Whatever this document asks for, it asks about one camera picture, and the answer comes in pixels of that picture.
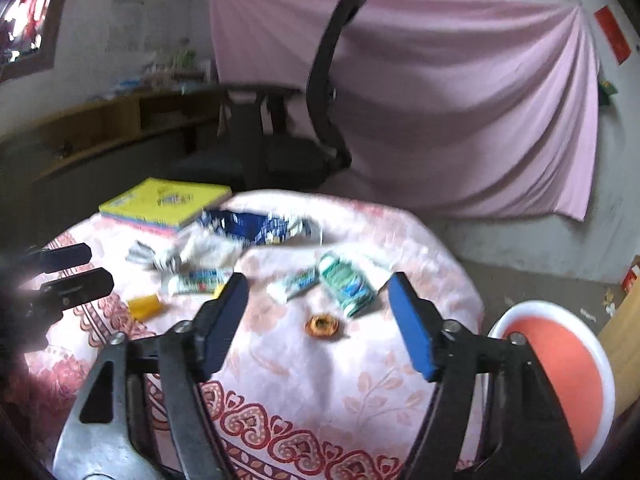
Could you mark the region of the white medicine sachet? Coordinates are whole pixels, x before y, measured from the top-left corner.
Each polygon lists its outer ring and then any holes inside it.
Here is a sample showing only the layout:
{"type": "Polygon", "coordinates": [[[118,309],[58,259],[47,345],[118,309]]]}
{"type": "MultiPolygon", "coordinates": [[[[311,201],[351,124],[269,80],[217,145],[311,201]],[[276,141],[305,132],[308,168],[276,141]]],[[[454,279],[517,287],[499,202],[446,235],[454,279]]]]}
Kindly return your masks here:
{"type": "Polygon", "coordinates": [[[278,278],[267,286],[267,294],[278,304],[286,304],[291,299],[303,294],[318,284],[319,275],[317,269],[311,268],[299,270],[293,274],[278,278]]]}
{"type": "Polygon", "coordinates": [[[201,269],[168,278],[164,293],[169,296],[213,295],[217,297],[231,278],[231,269],[201,269]]]}

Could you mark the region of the grey white wrapper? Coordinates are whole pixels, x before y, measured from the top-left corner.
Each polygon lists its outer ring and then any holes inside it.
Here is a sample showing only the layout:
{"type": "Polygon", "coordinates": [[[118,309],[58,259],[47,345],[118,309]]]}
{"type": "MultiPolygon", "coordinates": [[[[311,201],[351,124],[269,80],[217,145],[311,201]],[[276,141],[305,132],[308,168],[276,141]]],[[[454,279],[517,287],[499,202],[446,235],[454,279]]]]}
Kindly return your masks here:
{"type": "Polygon", "coordinates": [[[146,270],[178,274],[200,269],[233,268],[244,250],[233,238],[192,226],[181,231],[169,244],[151,246],[138,240],[129,248],[126,260],[146,270]]]}

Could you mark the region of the yellow plastic cap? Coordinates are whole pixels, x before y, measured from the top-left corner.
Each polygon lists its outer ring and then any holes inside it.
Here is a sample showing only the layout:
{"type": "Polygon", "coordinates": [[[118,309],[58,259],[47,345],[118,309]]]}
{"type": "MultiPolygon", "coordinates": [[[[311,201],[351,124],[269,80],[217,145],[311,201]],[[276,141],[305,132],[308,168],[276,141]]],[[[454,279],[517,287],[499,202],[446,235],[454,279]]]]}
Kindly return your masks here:
{"type": "Polygon", "coordinates": [[[163,303],[156,295],[137,297],[130,299],[128,310],[131,316],[138,322],[145,322],[163,312],[163,303]]]}

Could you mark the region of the green white packet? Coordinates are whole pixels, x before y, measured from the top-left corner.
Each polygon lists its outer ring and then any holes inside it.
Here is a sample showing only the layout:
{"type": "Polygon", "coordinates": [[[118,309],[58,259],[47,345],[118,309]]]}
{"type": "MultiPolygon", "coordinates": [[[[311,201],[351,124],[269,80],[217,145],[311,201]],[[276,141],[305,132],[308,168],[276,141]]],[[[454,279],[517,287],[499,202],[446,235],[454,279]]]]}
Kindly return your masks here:
{"type": "Polygon", "coordinates": [[[327,252],[317,263],[320,283],[338,302],[346,318],[370,306],[378,294],[366,276],[350,261],[327,252]]]}

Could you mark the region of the blue foil snack wrapper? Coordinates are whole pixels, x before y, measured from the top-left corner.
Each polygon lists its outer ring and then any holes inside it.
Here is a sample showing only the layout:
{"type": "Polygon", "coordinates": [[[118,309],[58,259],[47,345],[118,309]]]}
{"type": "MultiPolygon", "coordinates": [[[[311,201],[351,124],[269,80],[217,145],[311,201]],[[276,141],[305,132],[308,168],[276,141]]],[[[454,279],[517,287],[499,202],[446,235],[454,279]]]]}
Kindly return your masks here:
{"type": "Polygon", "coordinates": [[[322,229],[312,219],[282,217],[229,209],[205,209],[198,223],[216,235],[237,240],[243,246],[272,246],[286,243],[322,244],[322,229]]]}

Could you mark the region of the brown round snack piece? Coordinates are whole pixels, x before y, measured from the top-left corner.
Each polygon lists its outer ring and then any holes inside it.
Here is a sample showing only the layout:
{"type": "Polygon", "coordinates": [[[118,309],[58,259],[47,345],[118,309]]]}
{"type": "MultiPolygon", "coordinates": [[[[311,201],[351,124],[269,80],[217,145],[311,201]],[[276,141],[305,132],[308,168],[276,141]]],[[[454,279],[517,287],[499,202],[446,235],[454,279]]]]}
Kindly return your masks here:
{"type": "Polygon", "coordinates": [[[330,339],[338,334],[341,323],[330,314],[313,315],[305,324],[307,335],[318,339],[330,339]]]}

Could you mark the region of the orange white trash basin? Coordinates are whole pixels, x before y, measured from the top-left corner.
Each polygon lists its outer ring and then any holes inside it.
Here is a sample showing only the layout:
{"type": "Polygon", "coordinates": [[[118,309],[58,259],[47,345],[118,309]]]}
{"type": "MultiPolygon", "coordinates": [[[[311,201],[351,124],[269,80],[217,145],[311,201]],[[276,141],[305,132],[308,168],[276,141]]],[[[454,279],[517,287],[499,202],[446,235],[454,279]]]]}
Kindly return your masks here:
{"type": "Polygon", "coordinates": [[[558,304],[528,300],[510,307],[488,335],[523,334],[558,395],[587,469],[601,452],[613,425],[616,389],[600,341],[578,316],[558,304]]]}

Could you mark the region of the yellow book stack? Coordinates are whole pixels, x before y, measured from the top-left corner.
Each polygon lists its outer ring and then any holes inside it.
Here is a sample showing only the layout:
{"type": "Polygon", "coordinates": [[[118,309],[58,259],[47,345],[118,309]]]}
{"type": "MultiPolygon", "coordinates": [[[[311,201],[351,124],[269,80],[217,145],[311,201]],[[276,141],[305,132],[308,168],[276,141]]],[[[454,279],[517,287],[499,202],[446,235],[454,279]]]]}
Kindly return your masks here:
{"type": "Polygon", "coordinates": [[[228,186],[149,178],[99,206],[103,217],[179,231],[231,196],[228,186]]]}

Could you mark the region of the wooden desk shelf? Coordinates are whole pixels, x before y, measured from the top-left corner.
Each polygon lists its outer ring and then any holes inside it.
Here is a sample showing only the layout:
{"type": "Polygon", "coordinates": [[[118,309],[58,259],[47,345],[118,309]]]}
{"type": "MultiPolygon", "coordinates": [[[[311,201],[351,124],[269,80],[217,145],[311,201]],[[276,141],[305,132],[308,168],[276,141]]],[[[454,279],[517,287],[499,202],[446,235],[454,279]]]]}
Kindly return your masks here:
{"type": "Polygon", "coordinates": [[[38,181],[120,148],[216,122],[219,94],[136,92],[41,118],[1,140],[1,175],[38,181]]]}

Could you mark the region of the black office chair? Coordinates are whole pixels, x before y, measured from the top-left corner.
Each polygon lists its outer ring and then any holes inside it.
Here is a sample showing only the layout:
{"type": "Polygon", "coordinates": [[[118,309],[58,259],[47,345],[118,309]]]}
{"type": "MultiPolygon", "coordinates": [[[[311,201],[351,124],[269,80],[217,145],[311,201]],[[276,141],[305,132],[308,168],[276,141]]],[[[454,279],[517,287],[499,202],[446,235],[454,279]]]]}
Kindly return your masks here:
{"type": "Polygon", "coordinates": [[[332,122],[330,70],[342,32],[367,0],[338,0],[303,89],[268,82],[216,84],[220,130],[208,148],[173,162],[171,177],[228,185],[234,192],[310,191],[352,164],[332,122]]]}

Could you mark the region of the wooden cabinet board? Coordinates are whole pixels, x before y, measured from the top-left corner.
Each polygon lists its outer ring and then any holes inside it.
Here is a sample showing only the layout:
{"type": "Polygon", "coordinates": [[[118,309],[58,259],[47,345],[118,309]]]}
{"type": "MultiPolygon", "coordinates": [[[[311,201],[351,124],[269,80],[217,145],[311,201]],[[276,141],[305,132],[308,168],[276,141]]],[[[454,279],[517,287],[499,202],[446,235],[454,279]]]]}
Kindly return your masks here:
{"type": "Polygon", "coordinates": [[[615,417],[639,399],[640,389],[640,307],[639,282],[598,336],[610,361],[615,382],[615,417]]]}

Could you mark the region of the pink hanging sheet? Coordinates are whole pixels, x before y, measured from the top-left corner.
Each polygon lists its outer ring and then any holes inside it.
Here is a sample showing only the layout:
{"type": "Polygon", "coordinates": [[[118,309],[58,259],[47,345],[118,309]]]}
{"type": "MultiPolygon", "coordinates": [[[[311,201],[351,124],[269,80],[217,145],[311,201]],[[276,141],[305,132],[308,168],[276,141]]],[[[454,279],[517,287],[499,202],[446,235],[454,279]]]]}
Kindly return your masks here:
{"type": "Polygon", "coordinates": [[[459,218],[584,220],[599,61],[570,3],[367,0],[331,67],[336,192],[459,218]]]}

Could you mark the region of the red paper wall sign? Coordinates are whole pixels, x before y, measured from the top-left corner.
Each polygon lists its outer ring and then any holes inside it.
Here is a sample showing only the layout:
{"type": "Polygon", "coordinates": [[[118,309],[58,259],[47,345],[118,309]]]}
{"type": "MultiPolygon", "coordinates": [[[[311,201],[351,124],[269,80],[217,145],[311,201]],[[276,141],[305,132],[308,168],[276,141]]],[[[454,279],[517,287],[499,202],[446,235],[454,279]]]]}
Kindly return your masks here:
{"type": "Polygon", "coordinates": [[[608,40],[617,64],[622,65],[630,57],[631,48],[612,10],[608,6],[602,6],[601,9],[594,12],[594,18],[598,22],[600,29],[602,29],[606,40],[608,40]]]}

